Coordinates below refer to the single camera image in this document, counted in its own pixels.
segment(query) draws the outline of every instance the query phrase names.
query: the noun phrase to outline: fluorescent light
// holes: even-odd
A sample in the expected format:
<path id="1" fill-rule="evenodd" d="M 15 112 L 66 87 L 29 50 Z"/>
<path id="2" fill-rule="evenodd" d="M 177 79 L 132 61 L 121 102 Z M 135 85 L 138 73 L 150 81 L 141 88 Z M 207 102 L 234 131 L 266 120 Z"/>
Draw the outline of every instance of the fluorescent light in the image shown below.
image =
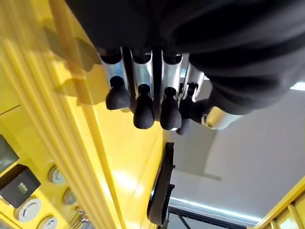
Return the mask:
<path id="1" fill-rule="evenodd" d="M 299 90 L 299 91 L 305 91 L 305 82 L 297 82 L 290 89 Z"/>
<path id="2" fill-rule="evenodd" d="M 192 209 L 192 208 L 187 208 L 187 207 L 182 207 L 182 206 L 177 206 L 177 205 L 171 205 L 171 204 L 169 204 L 168 206 L 175 207 L 175 208 L 184 208 L 184 209 L 188 209 L 188 210 L 191 210 L 191 211 L 199 212 L 201 214 L 217 216 L 217 217 L 221 217 L 221 218 L 225 218 L 225 219 L 229 219 L 229 220 L 233 220 L 233 221 L 237 221 L 237 222 L 241 222 L 241 223 L 247 223 L 247 224 L 256 225 L 256 223 L 245 222 L 245 221 L 241 221 L 241 220 L 237 220 L 237 219 L 233 219 L 233 218 L 229 218 L 229 217 L 225 217 L 225 216 L 221 216 L 221 215 L 216 215 L 216 214 L 211 214 L 211 213 L 207 213 L 207 212 L 202 212 L 202 211 L 198 211 L 198 210 L 195 210 L 195 209 Z"/>
<path id="3" fill-rule="evenodd" d="M 247 216 L 247 215 L 236 213 L 236 212 L 233 212 L 233 211 L 228 211 L 228 210 L 224 210 L 224 209 L 220 209 L 220 208 L 214 208 L 214 207 L 207 206 L 207 205 L 204 205 L 204 204 L 191 202 L 191 201 L 188 201 L 188 200 L 185 200 L 185 199 L 178 199 L 178 198 L 175 198 L 175 197 L 171 197 L 171 199 L 172 200 L 177 200 L 177 201 L 185 203 L 185 204 L 193 205 L 193 206 L 196 206 L 196 207 L 201 207 L 201 208 L 209 209 L 209 210 L 212 210 L 212 211 L 221 212 L 221 213 L 224 213 L 224 214 L 229 215 L 229 216 L 235 216 L 235 217 L 239 217 L 239 218 L 243 218 L 243 219 L 248 219 L 248 220 L 251 220 L 251 221 L 254 221 L 254 222 L 260 222 L 262 220 L 261 218 L 258 218 L 258 217 Z"/>

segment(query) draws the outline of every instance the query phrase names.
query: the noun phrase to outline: white round button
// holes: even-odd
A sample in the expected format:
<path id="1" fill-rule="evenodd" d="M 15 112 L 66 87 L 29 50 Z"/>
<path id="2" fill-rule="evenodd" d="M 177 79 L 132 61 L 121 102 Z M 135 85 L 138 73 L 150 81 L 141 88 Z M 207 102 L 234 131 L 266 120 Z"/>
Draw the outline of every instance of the white round button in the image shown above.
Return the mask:
<path id="1" fill-rule="evenodd" d="M 58 221 L 54 216 L 47 216 L 40 222 L 37 229 L 56 229 L 57 223 Z"/>
<path id="2" fill-rule="evenodd" d="M 15 210 L 14 215 L 20 222 L 28 222 L 38 215 L 40 209 L 41 201 L 38 198 L 30 198 Z"/>

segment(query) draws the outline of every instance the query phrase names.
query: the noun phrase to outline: black knob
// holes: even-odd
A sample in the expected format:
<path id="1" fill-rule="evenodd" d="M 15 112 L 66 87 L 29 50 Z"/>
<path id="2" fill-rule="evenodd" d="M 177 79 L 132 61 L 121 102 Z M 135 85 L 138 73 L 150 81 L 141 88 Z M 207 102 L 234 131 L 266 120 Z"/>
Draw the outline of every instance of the black knob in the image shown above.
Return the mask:
<path id="1" fill-rule="evenodd" d="M 133 124 L 139 129 L 148 129 L 154 123 L 153 100 L 150 97 L 150 87 L 141 84 L 138 88 L 139 97 L 133 116 Z"/>
<path id="2" fill-rule="evenodd" d="M 110 79 L 111 90 L 106 96 L 108 110 L 117 110 L 130 106 L 130 95 L 125 88 L 124 80 L 119 76 Z"/>
<path id="3" fill-rule="evenodd" d="M 176 100 L 176 90 L 168 87 L 164 90 L 164 100 L 161 104 L 160 124 L 165 130 L 173 130 L 181 127 L 181 115 Z"/>
<path id="4" fill-rule="evenodd" d="M 185 135 L 191 129 L 192 120 L 190 119 L 190 111 L 193 103 L 191 96 L 187 96 L 180 101 L 179 111 L 182 118 L 182 124 L 181 127 L 176 130 L 176 133 L 179 135 Z"/>
<path id="5" fill-rule="evenodd" d="M 193 103 L 191 110 L 190 110 L 190 118 L 202 124 L 202 116 L 207 113 L 207 101 L 208 99 L 202 99 Z"/>
<path id="6" fill-rule="evenodd" d="M 179 135 L 185 135 L 191 129 L 192 120 L 190 112 L 192 105 L 194 104 L 193 95 L 195 93 L 196 88 L 198 88 L 198 85 L 196 83 L 189 83 L 186 98 L 180 101 L 179 111 L 182 118 L 182 124 L 181 127 L 176 130 L 176 133 Z"/>

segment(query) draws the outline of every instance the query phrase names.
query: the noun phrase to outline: yellow metal frame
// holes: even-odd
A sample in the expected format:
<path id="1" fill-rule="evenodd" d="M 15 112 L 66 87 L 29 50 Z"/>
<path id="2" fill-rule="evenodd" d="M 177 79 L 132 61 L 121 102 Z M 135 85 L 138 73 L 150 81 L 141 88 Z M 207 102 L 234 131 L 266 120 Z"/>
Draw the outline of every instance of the yellow metal frame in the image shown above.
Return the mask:
<path id="1" fill-rule="evenodd" d="M 95 228 L 155 228 L 160 124 L 139 130 L 106 109 L 105 71 L 64 0 L 4 1 L 2 14 L 4 77 Z"/>
<path id="2" fill-rule="evenodd" d="M 304 229 L 305 177 L 297 183 L 254 229 Z"/>
<path id="3" fill-rule="evenodd" d="M 12 228 L 33 228 L 33 225 L 38 225 L 46 216 L 53 215 L 58 220 L 58 228 L 65 228 L 75 215 L 76 205 L 69 206 L 61 203 L 62 196 L 69 187 L 67 184 L 55 185 L 48 181 L 47 173 L 54 165 L 54 161 L 31 127 L 29 118 L 21 106 L 7 110 L 0 115 L 0 134 L 4 136 L 19 157 L 17 162 L 0 173 L 0 177 L 17 164 L 28 166 L 41 182 L 32 196 L 42 201 L 42 208 L 38 216 L 30 222 L 21 223 L 14 218 L 15 208 L 1 200 L 0 221 L 3 220 Z"/>
<path id="4" fill-rule="evenodd" d="M 20 105 L 7 80 L 0 77 L 0 115 Z"/>

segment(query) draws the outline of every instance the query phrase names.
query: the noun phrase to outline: black fabric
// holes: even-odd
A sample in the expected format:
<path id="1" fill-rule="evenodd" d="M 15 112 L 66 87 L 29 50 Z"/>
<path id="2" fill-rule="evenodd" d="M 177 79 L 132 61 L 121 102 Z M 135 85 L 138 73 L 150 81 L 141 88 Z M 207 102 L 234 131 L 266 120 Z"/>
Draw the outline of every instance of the black fabric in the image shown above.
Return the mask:
<path id="1" fill-rule="evenodd" d="M 275 103 L 305 70 L 304 0 L 67 3 L 98 51 L 128 46 L 190 53 L 213 85 L 206 106 L 232 114 Z"/>

